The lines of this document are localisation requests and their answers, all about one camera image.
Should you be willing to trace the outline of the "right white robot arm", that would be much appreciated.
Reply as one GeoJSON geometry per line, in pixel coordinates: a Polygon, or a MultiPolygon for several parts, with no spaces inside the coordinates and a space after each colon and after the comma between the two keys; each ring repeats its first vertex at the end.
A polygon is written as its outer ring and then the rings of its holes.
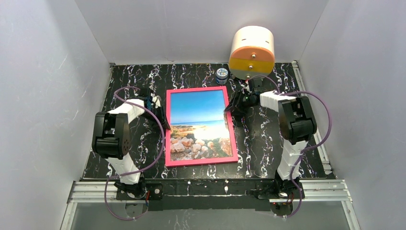
{"type": "Polygon", "coordinates": [[[298,167],[308,142],[316,133],[317,124],[308,97],[268,91],[263,78],[263,75],[257,75],[247,79],[248,85],[232,96],[225,112],[244,116],[250,107],[260,105],[278,113],[283,151],[272,190],[288,193],[299,188],[298,167]]]}

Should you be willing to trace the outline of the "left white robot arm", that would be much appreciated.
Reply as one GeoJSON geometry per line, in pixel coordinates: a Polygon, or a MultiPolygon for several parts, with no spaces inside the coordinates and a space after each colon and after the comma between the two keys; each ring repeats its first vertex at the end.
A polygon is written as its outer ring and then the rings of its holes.
{"type": "Polygon", "coordinates": [[[144,171],[136,167],[129,154],[130,123],[140,116],[155,121],[162,137],[165,136],[166,130],[170,129],[161,97],[150,88],[134,87],[134,90],[138,91],[138,95],[125,100],[118,95],[121,89],[117,89],[114,96],[123,104],[108,112],[96,114],[91,144],[92,151],[113,166],[120,183],[125,185],[139,183],[144,171]]]}

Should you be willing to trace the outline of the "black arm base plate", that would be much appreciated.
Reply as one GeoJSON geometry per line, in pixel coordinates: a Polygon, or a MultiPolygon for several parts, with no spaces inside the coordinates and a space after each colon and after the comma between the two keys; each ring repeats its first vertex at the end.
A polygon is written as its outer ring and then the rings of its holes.
{"type": "Polygon", "coordinates": [[[279,179],[145,179],[134,185],[114,182],[116,199],[142,200],[150,211],[181,209],[254,209],[291,212],[304,198],[301,183],[279,179]]]}

